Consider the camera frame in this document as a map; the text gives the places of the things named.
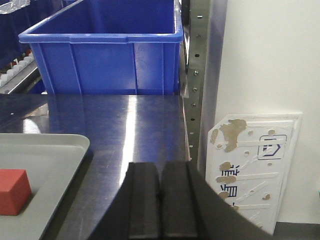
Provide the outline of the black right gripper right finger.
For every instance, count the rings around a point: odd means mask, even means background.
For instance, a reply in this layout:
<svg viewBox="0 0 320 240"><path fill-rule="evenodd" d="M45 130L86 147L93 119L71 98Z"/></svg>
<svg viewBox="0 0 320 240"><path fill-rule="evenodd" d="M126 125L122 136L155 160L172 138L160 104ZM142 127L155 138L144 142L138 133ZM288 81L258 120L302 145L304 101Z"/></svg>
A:
<svg viewBox="0 0 320 240"><path fill-rule="evenodd" d="M184 161L167 162L163 169L161 223L164 238L198 237L187 164Z"/></svg>

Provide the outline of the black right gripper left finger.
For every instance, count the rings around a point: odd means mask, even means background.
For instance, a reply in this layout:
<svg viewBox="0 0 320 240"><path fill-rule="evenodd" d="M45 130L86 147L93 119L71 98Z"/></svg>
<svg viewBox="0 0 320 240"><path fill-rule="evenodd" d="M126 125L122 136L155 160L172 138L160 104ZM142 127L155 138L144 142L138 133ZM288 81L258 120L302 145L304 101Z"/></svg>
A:
<svg viewBox="0 0 320 240"><path fill-rule="evenodd" d="M160 237L159 177L152 162L133 163L133 186L129 219L130 239Z"/></svg>

